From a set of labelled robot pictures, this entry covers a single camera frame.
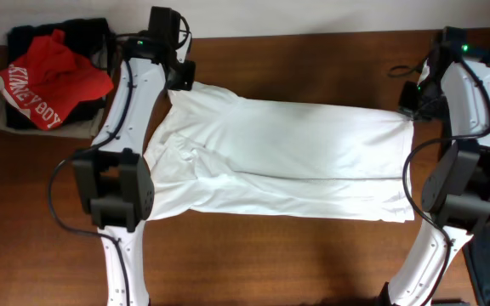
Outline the white t-shirt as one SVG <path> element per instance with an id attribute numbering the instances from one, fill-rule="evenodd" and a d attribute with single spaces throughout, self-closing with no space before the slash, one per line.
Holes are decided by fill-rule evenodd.
<path id="1" fill-rule="evenodd" d="M 145 159 L 151 219 L 202 213 L 403 223 L 413 123 L 387 110 L 173 91 Z"/>

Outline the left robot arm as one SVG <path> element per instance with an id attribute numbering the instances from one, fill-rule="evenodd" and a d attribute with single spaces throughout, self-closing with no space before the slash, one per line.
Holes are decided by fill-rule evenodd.
<path id="1" fill-rule="evenodd" d="M 195 64 L 191 39 L 176 44 L 130 37 L 123 44 L 120 79 L 111 108 L 90 148 L 72 158 L 91 236 L 102 242 L 107 302 L 147 305 L 142 238 L 155 189 L 143 157 L 145 135 L 157 99 L 169 89 L 189 90 Z"/>

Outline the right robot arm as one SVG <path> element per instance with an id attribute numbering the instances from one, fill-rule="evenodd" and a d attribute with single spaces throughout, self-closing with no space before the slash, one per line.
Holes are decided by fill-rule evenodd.
<path id="1" fill-rule="evenodd" d="M 408 183 L 412 159 L 439 144 L 443 153 L 425 180 L 419 233 L 407 258 L 386 282 L 377 305 L 430 305 L 457 253 L 490 224 L 490 61 L 486 52 L 465 42 L 439 42 L 424 60 L 428 75 L 419 95 L 433 86 L 445 102 L 445 138 L 427 140 L 407 156 L 402 182 Z"/>

